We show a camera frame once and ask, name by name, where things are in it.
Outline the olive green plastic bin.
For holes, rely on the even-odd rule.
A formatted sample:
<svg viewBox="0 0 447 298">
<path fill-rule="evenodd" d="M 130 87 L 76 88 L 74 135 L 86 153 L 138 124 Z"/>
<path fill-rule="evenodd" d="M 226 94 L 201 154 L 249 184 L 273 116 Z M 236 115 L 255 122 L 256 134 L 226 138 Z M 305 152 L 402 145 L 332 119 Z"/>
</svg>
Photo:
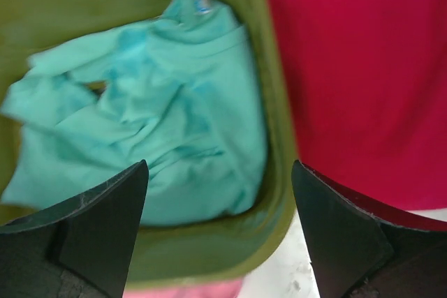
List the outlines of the olive green plastic bin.
<svg viewBox="0 0 447 298">
<path fill-rule="evenodd" d="M 267 0 L 222 0 L 246 23 L 258 65 L 269 157 L 255 205 L 239 216 L 175 228 L 141 228 L 127 288 L 146 290 L 248 274 L 277 249 L 295 213 L 297 153 Z M 1 90 L 29 55 L 88 33 L 160 14 L 170 0 L 1 0 Z"/>
</svg>

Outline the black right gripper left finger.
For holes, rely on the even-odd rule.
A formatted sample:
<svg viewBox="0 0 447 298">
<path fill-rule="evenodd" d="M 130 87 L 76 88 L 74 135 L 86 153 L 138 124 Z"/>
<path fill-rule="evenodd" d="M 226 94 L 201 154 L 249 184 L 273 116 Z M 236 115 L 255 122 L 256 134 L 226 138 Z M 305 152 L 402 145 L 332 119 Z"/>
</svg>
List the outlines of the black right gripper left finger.
<svg viewBox="0 0 447 298">
<path fill-rule="evenodd" d="M 1 226 L 2 297 L 122 297 L 145 203 L 140 161 Z"/>
</svg>

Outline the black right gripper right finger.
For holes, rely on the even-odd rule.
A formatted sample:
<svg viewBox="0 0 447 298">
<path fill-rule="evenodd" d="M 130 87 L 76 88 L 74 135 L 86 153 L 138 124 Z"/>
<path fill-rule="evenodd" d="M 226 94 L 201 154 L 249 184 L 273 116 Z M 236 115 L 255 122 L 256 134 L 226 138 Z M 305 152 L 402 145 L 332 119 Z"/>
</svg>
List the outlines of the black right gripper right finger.
<svg viewBox="0 0 447 298">
<path fill-rule="evenodd" d="M 446 296 L 446 222 L 379 202 L 300 161 L 291 179 L 321 297 Z"/>
</svg>

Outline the pink t shirt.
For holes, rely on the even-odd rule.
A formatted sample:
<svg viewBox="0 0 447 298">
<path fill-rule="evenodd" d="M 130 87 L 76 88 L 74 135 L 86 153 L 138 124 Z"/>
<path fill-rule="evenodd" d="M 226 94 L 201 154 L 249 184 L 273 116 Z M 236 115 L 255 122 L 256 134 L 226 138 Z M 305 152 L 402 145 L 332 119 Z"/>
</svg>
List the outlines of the pink t shirt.
<svg viewBox="0 0 447 298">
<path fill-rule="evenodd" d="M 237 297 L 243 279 L 163 289 L 125 290 L 123 298 L 231 298 Z"/>
</svg>

